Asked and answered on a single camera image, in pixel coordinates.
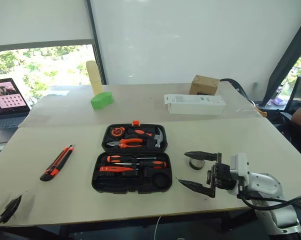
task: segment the laptop screen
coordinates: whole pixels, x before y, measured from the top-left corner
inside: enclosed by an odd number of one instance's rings
[[[16,87],[13,79],[0,80],[0,116],[28,113],[30,108]]]

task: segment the laptop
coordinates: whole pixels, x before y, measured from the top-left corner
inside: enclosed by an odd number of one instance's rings
[[[0,143],[9,141],[29,112],[13,79],[0,79]]]

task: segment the laptop keyboard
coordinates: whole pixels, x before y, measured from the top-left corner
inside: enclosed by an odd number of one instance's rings
[[[17,128],[24,119],[24,116],[2,118],[0,119],[0,129]]]

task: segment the white roller shade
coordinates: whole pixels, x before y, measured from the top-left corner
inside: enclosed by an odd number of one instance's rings
[[[0,0],[0,46],[92,39],[84,0]]]
[[[91,0],[110,84],[237,80],[261,100],[301,0]]]

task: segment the tool kit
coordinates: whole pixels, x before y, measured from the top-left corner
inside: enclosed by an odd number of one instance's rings
[[[165,129],[156,124],[113,124],[106,129],[91,184],[100,193],[166,192],[172,168]]]

